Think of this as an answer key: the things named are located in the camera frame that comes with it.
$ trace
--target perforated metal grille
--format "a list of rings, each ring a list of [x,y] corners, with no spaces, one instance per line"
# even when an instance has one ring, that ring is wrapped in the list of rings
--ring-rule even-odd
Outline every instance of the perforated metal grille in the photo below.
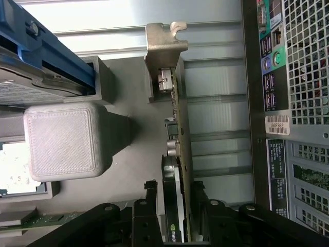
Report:
[[[324,222],[323,220],[317,218],[306,210],[302,210],[302,215],[299,219],[302,220],[309,227],[316,230],[318,233],[321,233],[325,236],[329,236],[328,222]]]
[[[284,0],[293,125],[329,125],[329,0]]]
[[[316,208],[317,210],[320,210],[327,215],[329,214],[328,198],[317,195],[305,188],[300,188],[300,190],[301,190],[301,198],[299,199],[311,205],[312,207]]]
[[[294,152],[294,156],[305,160],[329,164],[329,149],[310,146],[307,144],[298,144],[295,145],[295,147],[298,147],[298,151]]]

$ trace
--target barcode sticker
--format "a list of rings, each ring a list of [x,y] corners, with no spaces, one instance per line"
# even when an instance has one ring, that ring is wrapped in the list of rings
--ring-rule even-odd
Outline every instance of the barcode sticker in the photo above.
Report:
[[[286,115],[266,116],[265,128],[267,134],[289,135],[289,117]]]

